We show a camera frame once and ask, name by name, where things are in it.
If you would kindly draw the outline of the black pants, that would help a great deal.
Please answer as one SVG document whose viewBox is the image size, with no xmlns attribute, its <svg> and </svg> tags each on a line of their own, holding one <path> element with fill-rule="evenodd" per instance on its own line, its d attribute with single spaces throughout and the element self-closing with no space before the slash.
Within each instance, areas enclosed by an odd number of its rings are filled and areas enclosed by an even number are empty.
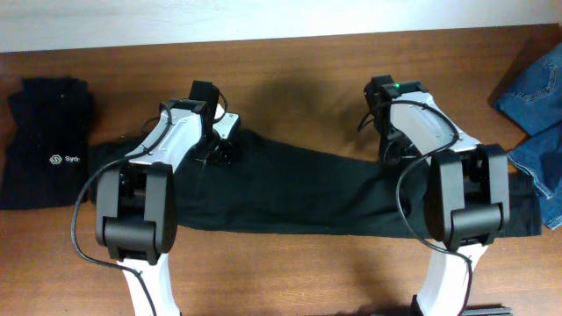
<svg viewBox="0 0 562 316">
<path fill-rule="evenodd" d="M 396 183 L 401 166 L 356 160 L 268 140 L 233 137 L 230 165 L 186 159 L 176 171 L 178 225 L 234 233 L 423 238 L 428 167 Z"/>
</svg>

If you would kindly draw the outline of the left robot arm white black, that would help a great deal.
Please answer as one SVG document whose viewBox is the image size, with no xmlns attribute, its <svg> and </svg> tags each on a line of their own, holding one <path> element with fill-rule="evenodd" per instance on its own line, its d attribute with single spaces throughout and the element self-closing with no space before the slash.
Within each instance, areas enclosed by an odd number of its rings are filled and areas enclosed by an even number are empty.
<svg viewBox="0 0 562 316">
<path fill-rule="evenodd" d="M 169 100 L 142 143 L 97 180 L 96 239 L 124 273 L 136 314 L 180 314 L 169 273 L 178 227 L 174 175 L 186 159 L 226 162 L 240 123 L 225 104 Z"/>
</svg>

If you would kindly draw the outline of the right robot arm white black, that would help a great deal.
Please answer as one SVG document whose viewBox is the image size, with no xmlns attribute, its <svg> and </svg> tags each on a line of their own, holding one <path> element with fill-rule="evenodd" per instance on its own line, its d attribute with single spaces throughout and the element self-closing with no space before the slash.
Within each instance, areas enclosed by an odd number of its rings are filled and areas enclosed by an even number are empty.
<svg viewBox="0 0 562 316">
<path fill-rule="evenodd" d="M 419 81 L 374 76 L 364 96 L 369 111 L 362 123 L 373 124 L 380 135 L 380 161 L 405 165 L 396 188 L 415 168 L 429 169 L 423 199 L 429 235 L 408 228 L 431 251 L 428 271 L 410 305 L 389 314 L 512 314 L 503 305 L 469 305 L 476 265 L 510 219 L 506 151 L 466 134 Z"/>
</svg>

